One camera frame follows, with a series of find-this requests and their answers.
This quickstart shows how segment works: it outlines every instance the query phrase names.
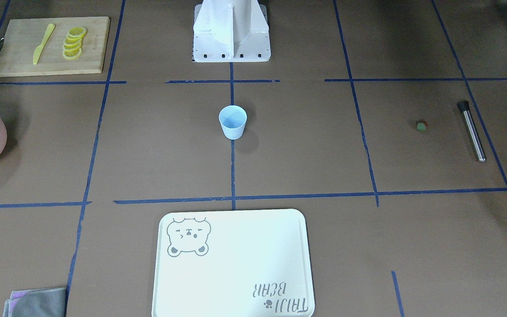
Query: towel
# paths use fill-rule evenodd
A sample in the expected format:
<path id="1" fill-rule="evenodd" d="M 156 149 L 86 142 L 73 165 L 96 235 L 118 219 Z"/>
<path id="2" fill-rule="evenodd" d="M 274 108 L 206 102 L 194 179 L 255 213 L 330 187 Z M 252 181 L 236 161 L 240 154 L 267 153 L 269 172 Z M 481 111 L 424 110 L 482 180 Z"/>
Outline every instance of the towel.
<path id="1" fill-rule="evenodd" d="M 66 289 L 37 288 L 12 291 L 3 317 L 64 317 Z"/>

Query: blue cup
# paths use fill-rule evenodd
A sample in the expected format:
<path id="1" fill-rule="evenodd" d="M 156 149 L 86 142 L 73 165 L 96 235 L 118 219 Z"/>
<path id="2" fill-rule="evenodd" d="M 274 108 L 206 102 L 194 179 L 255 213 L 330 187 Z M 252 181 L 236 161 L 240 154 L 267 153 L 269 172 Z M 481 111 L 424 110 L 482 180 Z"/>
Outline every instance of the blue cup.
<path id="1" fill-rule="evenodd" d="M 219 114 L 222 131 L 231 140 L 239 139 L 242 136 L 247 119 L 246 111 L 233 104 L 224 107 Z"/>

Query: metal muddler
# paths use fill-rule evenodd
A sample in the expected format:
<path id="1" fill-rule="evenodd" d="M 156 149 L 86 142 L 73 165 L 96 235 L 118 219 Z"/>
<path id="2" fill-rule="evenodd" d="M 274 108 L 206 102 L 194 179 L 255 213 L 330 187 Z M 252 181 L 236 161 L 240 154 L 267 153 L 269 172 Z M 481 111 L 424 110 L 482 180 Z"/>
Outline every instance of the metal muddler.
<path id="1" fill-rule="evenodd" d="M 473 142 L 474 150 L 477 153 L 477 159 L 479 162 L 484 162 L 486 160 L 485 151 L 482 149 L 481 140 L 478 138 L 477 127 L 474 126 L 473 118 L 470 116 L 469 102 L 466 100 L 458 102 L 457 107 L 459 107 L 463 118 L 465 118 L 470 140 Z"/>

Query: bear drawing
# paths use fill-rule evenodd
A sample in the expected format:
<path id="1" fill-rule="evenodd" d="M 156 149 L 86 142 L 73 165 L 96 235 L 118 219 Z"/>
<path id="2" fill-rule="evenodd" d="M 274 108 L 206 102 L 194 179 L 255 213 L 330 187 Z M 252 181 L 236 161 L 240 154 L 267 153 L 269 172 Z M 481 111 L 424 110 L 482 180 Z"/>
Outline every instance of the bear drawing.
<path id="1" fill-rule="evenodd" d="M 167 253 L 172 257 L 177 257 L 181 252 L 195 252 L 199 256 L 207 254 L 209 246 L 207 239 L 211 233 L 211 224 L 206 221 L 197 221 L 197 219 L 175 219 L 167 226 L 167 235 L 169 236 L 169 247 Z"/>

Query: wooden cutting board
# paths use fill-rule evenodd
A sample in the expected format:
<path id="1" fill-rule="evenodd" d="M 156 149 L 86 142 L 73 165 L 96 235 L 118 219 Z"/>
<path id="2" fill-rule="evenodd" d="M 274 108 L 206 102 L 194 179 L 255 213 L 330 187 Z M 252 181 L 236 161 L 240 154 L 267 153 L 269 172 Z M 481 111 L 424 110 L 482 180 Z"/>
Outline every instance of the wooden cutting board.
<path id="1" fill-rule="evenodd" d="M 55 24 L 56 28 L 48 39 L 38 64 L 33 65 L 34 49 L 42 42 L 49 23 Z M 101 73 L 109 23 L 107 16 L 11 20 L 0 52 L 0 77 Z M 62 56 L 62 45 L 68 30 L 75 26 L 84 26 L 87 34 L 83 38 L 81 56 L 67 60 Z"/>

